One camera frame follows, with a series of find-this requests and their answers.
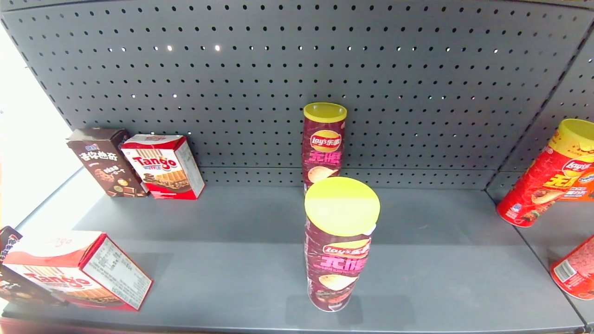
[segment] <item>red and white box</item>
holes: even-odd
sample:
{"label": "red and white box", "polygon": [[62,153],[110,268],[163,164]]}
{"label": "red and white box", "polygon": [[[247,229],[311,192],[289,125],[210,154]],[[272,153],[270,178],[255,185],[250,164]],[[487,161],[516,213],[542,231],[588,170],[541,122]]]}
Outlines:
{"label": "red and white box", "polygon": [[154,198],[196,200],[204,189],[184,136],[137,134],[122,145],[122,152]]}
{"label": "red and white box", "polygon": [[4,265],[80,307],[138,311],[153,280],[106,233],[28,235]]}

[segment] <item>nutrition label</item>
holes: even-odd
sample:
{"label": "nutrition label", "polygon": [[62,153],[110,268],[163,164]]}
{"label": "nutrition label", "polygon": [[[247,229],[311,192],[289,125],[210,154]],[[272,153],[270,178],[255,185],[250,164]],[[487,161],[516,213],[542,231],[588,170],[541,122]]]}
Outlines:
{"label": "nutrition label", "polygon": [[151,280],[108,238],[84,267],[84,271],[137,310],[151,283]]}

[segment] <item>brown snack box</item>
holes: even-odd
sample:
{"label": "brown snack box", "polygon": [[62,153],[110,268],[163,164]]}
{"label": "brown snack box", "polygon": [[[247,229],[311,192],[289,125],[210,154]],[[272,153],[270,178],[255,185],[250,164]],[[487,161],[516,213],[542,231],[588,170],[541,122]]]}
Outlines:
{"label": "brown snack box", "polygon": [[68,138],[68,147],[110,197],[124,193],[146,197],[148,189],[120,150],[130,138],[126,129],[76,129]]}
{"label": "brown snack box", "polygon": [[[0,244],[2,247],[0,263],[4,262],[4,257],[22,237],[20,233],[9,226],[0,230]],[[56,298],[47,290],[31,283],[28,279],[4,265],[0,266],[0,297],[15,304],[46,304],[57,306],[68,304],[68,302]]]}

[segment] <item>plastic lid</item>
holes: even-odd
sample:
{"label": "plastic lid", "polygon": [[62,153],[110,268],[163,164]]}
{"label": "plastic lid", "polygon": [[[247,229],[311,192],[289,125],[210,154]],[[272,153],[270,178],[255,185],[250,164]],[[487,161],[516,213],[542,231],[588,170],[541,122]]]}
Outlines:
{"label": "plastic lid", "polygon": [[335,123],[346,118],[346,108],[334,103],[315,102],[303,108],[308,119],[318,123]]}
{"label": "plastic lid", "polygon": [[380,199],[363,182],[331,177],[309,188],[305,213],[320,230],[338,237],[353,237],[374,227],[380,215]]}
{"label": "plastic lid", "polygon": [[580,143],[594,146],[594,123],[583,119],[564,119],[559,124],[559,131],[572,136]]}

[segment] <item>lay's logo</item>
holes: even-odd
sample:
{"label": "lay's logo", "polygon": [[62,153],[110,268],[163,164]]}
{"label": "lay's logo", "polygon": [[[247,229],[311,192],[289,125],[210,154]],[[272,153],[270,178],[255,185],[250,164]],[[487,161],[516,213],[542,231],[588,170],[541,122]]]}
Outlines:
{"label": "lay's logo", "polygon": [[319,152],[334,152],[340,147],[342,136],[332,130],[316,131],[309,138],[311,147]]}
{"label": "lay's logo", "polygon": [[592,163],[583,162],[581,160],[572,159],[569,160],[565,166],[563,166],[563,174],[570,178],[576,178],[580,176],[585,170],[590,168]]}
{"label": "lay's logo", "polygon": [[369,244],[371,239],[363,239],[348,242],[335,242],[334,244],[325,245],[323,248],[324,254],[335,255],[340,257],[348,257],[352,259],[361,259],[366,257],[369,253]]}

